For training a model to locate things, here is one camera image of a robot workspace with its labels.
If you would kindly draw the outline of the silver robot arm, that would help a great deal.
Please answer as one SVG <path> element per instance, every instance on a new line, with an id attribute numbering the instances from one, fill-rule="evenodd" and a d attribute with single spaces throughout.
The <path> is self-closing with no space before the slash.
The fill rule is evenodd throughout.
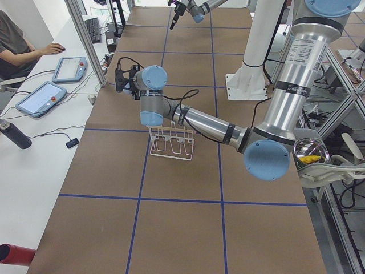
<path id="1" fill-rule="evenodd" d="M 175 15 L 172 19 L 170 29 L 173 30 L 178 19 L 182 17 L 186 11 L 191 14 L 193 20 L 196 23 L 200 23 L 204 20 L 205 16 L 208 13 L 210 13 L 213 9 L 219 7 L 225 2 L 226 0 L 209 0 L 203 2 L 200 6 L 198 6 L 194 0 L 180 0 L 180 1 L 169 0 L 168 6 L 171 6 L 171 4 L 175 5 L 174 9 Z"/>
<path id="2" fill-rule="evenodd" d="M 269 108 L 260 124 L 241 128 L 183 104 L 182 98 L 163 94 L 167 73 L 160 66 L 131 72 L 123 86 L 140 100 L 140 120 L 145 126 L 160 126 L 169 119 L 203 137 L 234 147 L 243 154 L 246 169 L 256 178 L 276 180 L 289 169 L 294 147 L 294 128 L 318 73 L 328 46 L 343 32 L 358 1 L 299 1 L 292 24 L 293 41 L 269 98 Z"/>

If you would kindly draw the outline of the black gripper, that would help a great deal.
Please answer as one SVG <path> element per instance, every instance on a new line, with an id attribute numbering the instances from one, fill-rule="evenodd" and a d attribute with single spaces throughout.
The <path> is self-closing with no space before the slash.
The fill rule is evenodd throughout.
<path id="1" fill-rule="evenodd" d="M 141 69 L 140 65 L 132 65 L 129 70 L 129 80 L 127 84 L 127 94 L 133 97 L 134 100 L 140 100 L 140 90 L 135 85 L 135 75 Z"/>
<path id="2" fill-rule="evenodd" d="M 177 23 L 180 15 L 179 13 L 185 13 L 186 11 L 186 3 L 185 1 L 174 1 L 174 4 L 175 4 L 175 15 L 172 19 L 172 22 L 171 22 L 171 25 L 170 25 L 170 30 L 173 30 L 175 24 Z"/>

